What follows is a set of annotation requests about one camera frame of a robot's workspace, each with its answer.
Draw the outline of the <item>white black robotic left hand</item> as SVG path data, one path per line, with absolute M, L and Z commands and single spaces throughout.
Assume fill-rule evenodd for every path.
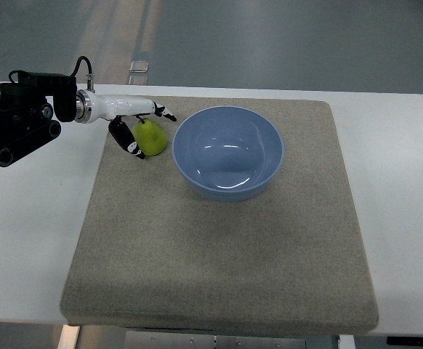
M 108 131 L 126 152 L 139 159 L 145 158 L 134 135 L 122 120 L 125 116 L 147 116 L 154 114 L 170 121 L 176 121 L 174 114 L 165 106 L 152 100 L 134 95 L 96 95 L 90 90 L 76 93 L 76 117 L 80 124 L 91 124 L 98 119 L 109 122 Z

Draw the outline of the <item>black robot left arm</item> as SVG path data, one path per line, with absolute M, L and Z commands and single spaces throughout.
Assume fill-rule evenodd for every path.
M 8 167 L 60 136 L 76 117 L 76 77 L 11 71 L 0 83 L 0 167 Z

